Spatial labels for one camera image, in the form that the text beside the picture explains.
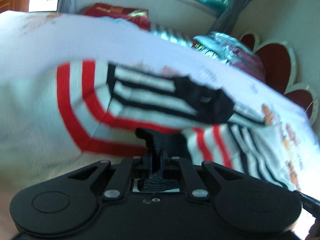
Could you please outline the person's right hand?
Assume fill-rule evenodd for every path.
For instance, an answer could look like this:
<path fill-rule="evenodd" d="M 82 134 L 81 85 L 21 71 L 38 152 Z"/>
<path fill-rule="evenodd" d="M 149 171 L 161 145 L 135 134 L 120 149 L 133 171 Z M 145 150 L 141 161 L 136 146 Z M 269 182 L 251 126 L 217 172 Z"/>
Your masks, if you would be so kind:
<path fill-rule="evenodd" d="M 320 220 L 315 220 L 305 240 L 320 240 Z"/>

